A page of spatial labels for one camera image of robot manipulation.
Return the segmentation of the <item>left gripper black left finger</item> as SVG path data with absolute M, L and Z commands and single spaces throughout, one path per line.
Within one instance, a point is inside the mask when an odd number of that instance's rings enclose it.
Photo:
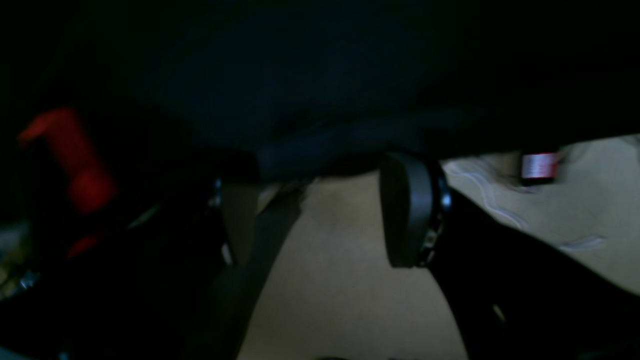
M 134 289 L 127 360 L 235 360 L 306 187 L 265 209 L 258 156 L 246 150 L 126 155 L 126 193 L 156 206 L 130 231 Z

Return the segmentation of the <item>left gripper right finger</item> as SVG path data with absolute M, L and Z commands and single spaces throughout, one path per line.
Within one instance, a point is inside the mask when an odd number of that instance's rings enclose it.
M 425 268 L 470 360 L 637 360 L 640 300 L 450 187 L 441 165 L 389 152 L 379 164 L 387 258 Z

